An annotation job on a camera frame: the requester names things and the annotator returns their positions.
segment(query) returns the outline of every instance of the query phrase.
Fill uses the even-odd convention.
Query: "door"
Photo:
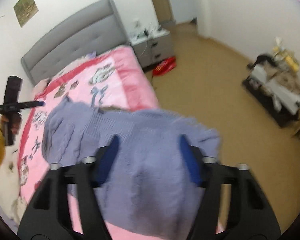
[[[172,10],[169,0],[152,0],[158,22],[164,23],[173,20]]]

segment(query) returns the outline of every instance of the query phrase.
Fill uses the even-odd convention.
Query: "red plastic bag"
[[[169,57],[162,61],[153,71],[153,76],[162,76],[177,66],[176,57]]]

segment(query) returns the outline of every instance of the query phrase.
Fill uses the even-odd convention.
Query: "lavender knit sweater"
[[[138,234],[186,239],[203,190],[190,181],[179,136],[216,157],[218,133],[162,110],[102,113],[65,97],[45,122],[42,155],[48,163],[73,165],[115,134],[117,158],[108,181],[95,190],[105,220]]]

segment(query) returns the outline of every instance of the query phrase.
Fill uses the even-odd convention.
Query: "tan floor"
[[[193,25],[177,25],[171,32],[177,67],[153,78],[161,107],[216,128],[222,163],[249,164],[285,231],[300,212],[300,140],[291,137],[291,129],[280,129],[241,87],[248,75],[246,58],[199,38]]]

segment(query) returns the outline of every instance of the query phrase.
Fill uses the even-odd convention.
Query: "gray nightstand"
[[[165,29],[152,33],[148,38],[132,38],[130,45],[133,47],[142,68],[159,63],[175,55],[170,32]]]

